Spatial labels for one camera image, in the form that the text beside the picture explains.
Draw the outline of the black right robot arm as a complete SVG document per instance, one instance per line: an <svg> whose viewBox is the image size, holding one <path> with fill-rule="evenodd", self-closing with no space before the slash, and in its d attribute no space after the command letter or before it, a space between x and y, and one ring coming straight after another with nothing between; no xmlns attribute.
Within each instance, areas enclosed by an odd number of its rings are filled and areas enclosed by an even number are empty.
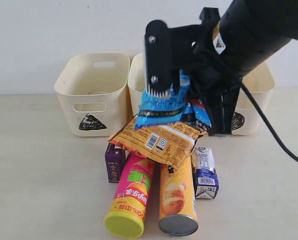
<svg viewBox="0 0 298 240"><path fill-rule="evenodd" d="M147 92L159 98L177 92L183 71L206 107L211 134L230 134L243 77L298 40L298 0L234 0L223 15L203 8L200 20L174 28L149 22Z"/></svg>

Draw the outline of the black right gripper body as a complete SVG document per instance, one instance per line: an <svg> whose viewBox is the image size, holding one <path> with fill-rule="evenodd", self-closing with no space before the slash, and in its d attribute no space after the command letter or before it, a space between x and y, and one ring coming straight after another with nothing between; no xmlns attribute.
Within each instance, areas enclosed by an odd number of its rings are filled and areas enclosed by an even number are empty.
<svg viewBox="0 0 298 240"><path fill-rule="evenodd" d="M184 70L193 78L194 91L203 104L203 84L220 82L239 85L240 70L231 65L236 60L228 41L222 53L216 51L216 36L228 40L231 30L239 27L243 20L243 7L229 7L223 16L217 8L205 7L200 14L200 24L178 27L181 29L181 43L176 57L178 70Z"/></svg>

